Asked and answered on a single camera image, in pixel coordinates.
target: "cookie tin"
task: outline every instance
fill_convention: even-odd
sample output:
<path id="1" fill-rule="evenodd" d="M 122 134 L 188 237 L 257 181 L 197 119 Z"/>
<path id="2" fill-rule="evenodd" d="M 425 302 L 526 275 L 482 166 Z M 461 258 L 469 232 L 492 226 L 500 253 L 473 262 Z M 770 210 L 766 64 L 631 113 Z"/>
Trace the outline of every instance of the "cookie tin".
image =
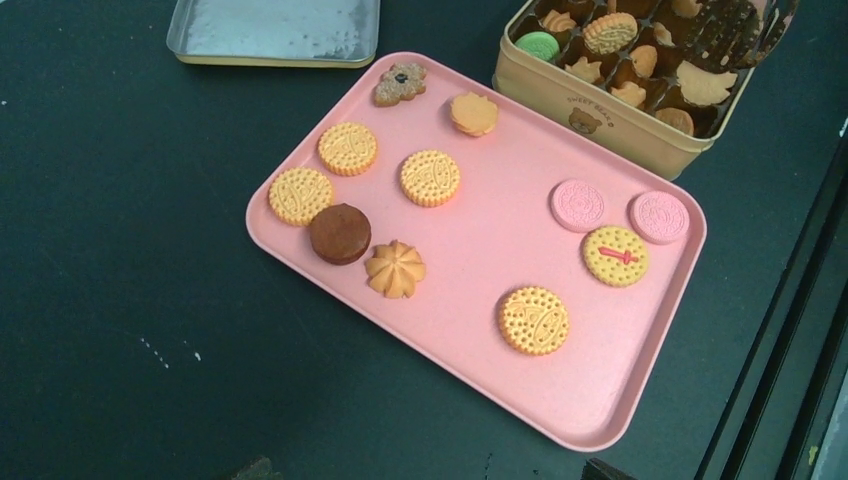
<path id="1" fill-rule="evenodd" d="M 667 180 L 674 180 L 722 135 L 754 68 L 736 72 L 730 96 L 718 105 L 689 105 L 674 77 L 681 55 L 661 46 L 652 27 L 658 18 L 665 24 L 682 21 L 670 14 L 671 0 L 618 3 L 618 11 L 632 13 L 637 19 L 638 33 L 620 52 L 601 58 L 601 73 L 605 76 L 602 84 L 584 82 L 566 72 L 564 65 L 586 55 L 582 27 L 607 14 L 603 0 L 528 0 L 504 28 L 492 84 L 499 93 Z M 527 33 L 543 31 L 542 19 L 552 9 L 571 12 L 577 28 L 554 34 L 560 53 L 553 61 L 544 62 L 517 48 L 515 41 Z M 674 30 L 674 25 L 666 26 Z M 629 53 L 638 45 L 657 48 L 659 75 L 649 79 L 636 77 Z M 632 80 L 647 90 L 644 111 L 608 93 L 611 86 L 624 80 Z M 695 123 L 694 135 L 654 118 L 656 110 L 666 107 L 687 111 Z"/>
<path id="2" fill-rule="evenodd" d="M 166 43 L 191 64 L 359 68 L 379 24 L 380 0 L 178 0 Z"/>

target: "yellow round biscuit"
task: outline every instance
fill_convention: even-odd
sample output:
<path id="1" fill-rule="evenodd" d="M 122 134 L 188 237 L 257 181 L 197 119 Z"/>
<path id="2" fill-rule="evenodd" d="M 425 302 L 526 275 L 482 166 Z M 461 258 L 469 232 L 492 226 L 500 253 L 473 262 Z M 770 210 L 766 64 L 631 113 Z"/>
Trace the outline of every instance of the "yellow round biscuit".
<path id="1" fill-rule="evenodd" d="M 318 155 L 327 170 L 336 175 L 359 175 L 377 159 L 377 137 L 359 123 L 333 125 L 321 134 Z"/>
<path id="2" fill-rule="evenodd" d="M 446 153 L 424 150 L 412 154 L 400 171 L 403 193 L 422 207 L 438 207 L 459 189 L 459 167 Z"/>
<path id="3" fill-rule="evenodd" d="M 501 305 L 498 323 L 507 343 L 527 355 L 547 355 L 568 337 L 568 312 L 562 300 L 542 287 L 512 292 Z"/>
<path id="4" fill-rule="evenodd" d="M 586 235 L 583 261 L 598 280 L 612 287 L 627 287 L 648 271 L 648 249 L 632 230 L 600 227 Z"/>
<path id="5" fill-rule="evenodd" d="M 309 225 L 315 215 L 333 204 L 333 184 L 309 167 L 290 168 L 268 189 L 268 203 L 280 220 L 296 227 Z"/>

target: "black countertop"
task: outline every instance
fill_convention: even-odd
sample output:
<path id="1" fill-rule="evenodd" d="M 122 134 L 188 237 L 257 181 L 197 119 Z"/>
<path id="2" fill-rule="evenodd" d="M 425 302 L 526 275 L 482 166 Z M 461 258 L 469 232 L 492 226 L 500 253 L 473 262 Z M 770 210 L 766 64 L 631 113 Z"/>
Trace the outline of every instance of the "black countertop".
<path id="1" fill-rule="evenodd" d="M 173 6 L 0 4 L 0 477 L 209 478 L 257 454 L 287 479 L 579 477 L 586 455 L 250 241 L 251 194 L 362 70 L 181 64 Z M 520 6 L 384 2 L 378 56 L 488 85 Z M 704 455 L 848 113 L 846 24 L 848 4 L 802 2 L 677 181 L 707 243 L 597 454 L 637 478 L 691 478 Z"/>

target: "red sword design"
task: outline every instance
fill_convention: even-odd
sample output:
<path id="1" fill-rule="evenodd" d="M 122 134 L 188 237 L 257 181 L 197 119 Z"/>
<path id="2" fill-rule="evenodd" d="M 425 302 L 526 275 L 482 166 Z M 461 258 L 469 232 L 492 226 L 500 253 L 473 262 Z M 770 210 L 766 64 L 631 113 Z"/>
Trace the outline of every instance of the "red sword design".
<path id="1" fill-rule="evenodd" d="M 630 250 L 625 250 L 624 253 L 619 252 L 618 250 L 613 250 L 612 248 L 600 247 L 598 248 L 598 252 L 601 255 L 606 255 L 608 257 L 614 257 L 622 261 L 625 265 L 630 262 L 638 262 L 639 257 L 634 257 L 633 254 L 630 253 Z"/>

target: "green cookie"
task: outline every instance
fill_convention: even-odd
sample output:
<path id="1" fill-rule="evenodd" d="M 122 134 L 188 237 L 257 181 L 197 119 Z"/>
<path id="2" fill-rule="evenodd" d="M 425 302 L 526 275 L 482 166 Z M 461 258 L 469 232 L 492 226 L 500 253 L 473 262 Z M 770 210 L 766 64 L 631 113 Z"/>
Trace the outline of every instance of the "green cookie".
<path id="1" fill-rule="evenodd" d="M 519 38 L 515 46 L 525 52 L 550 62 L 559 53 L 559 43 L 556 38 L 547 32 L 531 32 Z"/>

